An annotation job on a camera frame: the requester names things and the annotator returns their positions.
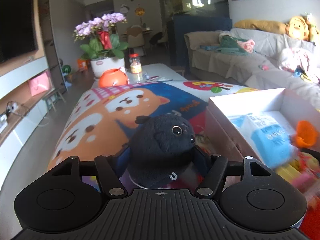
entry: black tv screen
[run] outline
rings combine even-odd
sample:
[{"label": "black tv screen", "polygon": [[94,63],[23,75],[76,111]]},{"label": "black tv screen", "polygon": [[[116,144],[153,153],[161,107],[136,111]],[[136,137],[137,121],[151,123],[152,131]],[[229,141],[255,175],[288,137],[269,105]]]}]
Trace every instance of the black tv screen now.
[{"label": "black tv screen", "polygon": [[0,0],[0,62],[36,49],[33,0]]}]

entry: cartoon blanket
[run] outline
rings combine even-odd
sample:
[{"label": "cartoon blanket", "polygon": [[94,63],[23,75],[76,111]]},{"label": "cartoon blanket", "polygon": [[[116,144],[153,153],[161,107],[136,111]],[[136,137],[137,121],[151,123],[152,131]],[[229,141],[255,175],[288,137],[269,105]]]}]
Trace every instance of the cartoon blanket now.
[{"label": "cartoon blanket", "polygon": [[57,143],[48,169],[69,156],[90,161],[114,155],[128,142],[139,115],[176,114],[189,120],[196,134],[204,132],[208,98],[253,89],[215,82],[186,81],[95,88],[76,104]]}]

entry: potted plant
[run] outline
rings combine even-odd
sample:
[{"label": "potted plant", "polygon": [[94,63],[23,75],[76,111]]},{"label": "potted plant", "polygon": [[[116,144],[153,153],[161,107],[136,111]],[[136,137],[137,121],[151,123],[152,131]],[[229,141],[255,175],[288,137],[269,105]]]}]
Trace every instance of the potted plant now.
[{"label": "potted plant", "polygon": [[108,69],[124,67],[124,50],[128,43],[119,41],[116,23],[126,23],[121,13],[105,14],[101,18],[83,22],[74,30],[75,41],[89,38],[88,44],[80,45],[84,50],[81,59],[91,60],[94,75],[99,78]]}]

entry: pink bag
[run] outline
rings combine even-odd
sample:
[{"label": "pink bag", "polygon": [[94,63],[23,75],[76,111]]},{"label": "pink bag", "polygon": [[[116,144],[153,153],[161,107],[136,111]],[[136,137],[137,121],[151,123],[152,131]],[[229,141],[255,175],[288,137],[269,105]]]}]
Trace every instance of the pink bag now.
[{"label": "pink bag", "polygon": [[47,73],[42,73],[29,80],[31,96],[35,96],[50,89],[50,81]]}]

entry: orchid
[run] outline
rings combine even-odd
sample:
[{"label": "orchid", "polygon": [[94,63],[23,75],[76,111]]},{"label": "orchid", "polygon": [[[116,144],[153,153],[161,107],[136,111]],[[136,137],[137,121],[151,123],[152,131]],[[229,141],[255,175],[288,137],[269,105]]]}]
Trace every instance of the orchid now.
[{"label": "orchid", "polygon": [[119,41],[115,34],[116,23],[126,23],[122,13],[105,14],[101,18],[83,22],[76,26],[73,36],[75,41],[90,37],[89,44],[82,44],[81,49],[85,51],[82,59],[97,59],[101,57],[124,57],[123,50],[127,49],[128,43]]}]

